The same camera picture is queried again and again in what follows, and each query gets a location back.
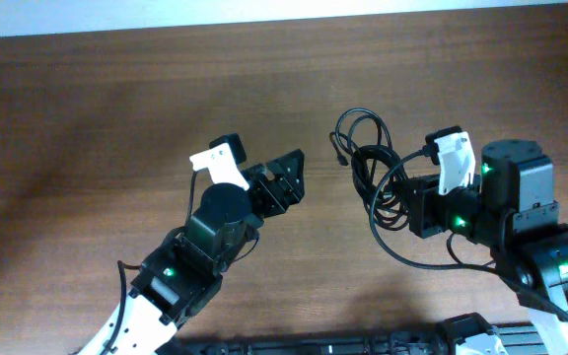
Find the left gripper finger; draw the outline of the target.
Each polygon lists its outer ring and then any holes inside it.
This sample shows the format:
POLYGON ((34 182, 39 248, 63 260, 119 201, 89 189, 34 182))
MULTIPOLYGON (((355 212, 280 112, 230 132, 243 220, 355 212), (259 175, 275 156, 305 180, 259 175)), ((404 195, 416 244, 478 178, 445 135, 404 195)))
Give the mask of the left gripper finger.
POLYGON ((273 174, 273 178, 283 176, 289 180, 294 180, 298 184, 300 201, 305 196, 303 178, 304 162, 304 153, 300 149, 297 149, 266 164, 268 170, 273 174))
POLYGON ((294 180, 283 176, 275 177, 271 182, 271 189, 275 200, 283 210, 300 202, 299 186, 294 180))

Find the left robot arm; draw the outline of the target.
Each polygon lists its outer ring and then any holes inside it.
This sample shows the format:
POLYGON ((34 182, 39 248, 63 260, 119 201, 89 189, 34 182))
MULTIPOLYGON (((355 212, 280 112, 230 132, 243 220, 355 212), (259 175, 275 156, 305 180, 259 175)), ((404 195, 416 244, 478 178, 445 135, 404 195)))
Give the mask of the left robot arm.
POLYGON ((224 272, 258 240, 265 219, 305 195, 301 150, 243 171, 226 145, 203 156, 195 166, 213 183, 199 207, 137 265, 131 282, 120 283, 118 306, 83 354, 157 353, 220 291, 224 272))

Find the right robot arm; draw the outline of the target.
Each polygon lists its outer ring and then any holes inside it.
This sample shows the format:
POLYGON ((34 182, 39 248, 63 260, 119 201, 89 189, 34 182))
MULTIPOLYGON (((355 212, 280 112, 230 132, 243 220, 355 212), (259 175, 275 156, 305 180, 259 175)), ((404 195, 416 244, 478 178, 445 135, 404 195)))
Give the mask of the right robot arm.
POLYGON ((499 140, 474 172, 468 146, 436 160, 437 175, 395 184, 409 229, 420 238, 450 231, 486 246, 495 272, 517 295, 551 354, 568 353, 568 224, 559 220, 551 159, 528 140, 499 140))

